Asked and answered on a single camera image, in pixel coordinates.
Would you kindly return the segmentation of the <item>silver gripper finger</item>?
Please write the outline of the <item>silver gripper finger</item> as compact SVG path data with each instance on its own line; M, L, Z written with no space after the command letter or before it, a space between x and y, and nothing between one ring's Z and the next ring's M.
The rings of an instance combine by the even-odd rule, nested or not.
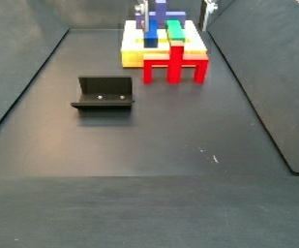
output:
M149 1L148 0L137 0L137 4L135 5L135 14L136 20L139 22L139 26L143 31L148 33L149 31Z
M203 0L203 4L204 4L204 15L201 21L201 31L205 31L209 15L217 10L217 3L213 0Z

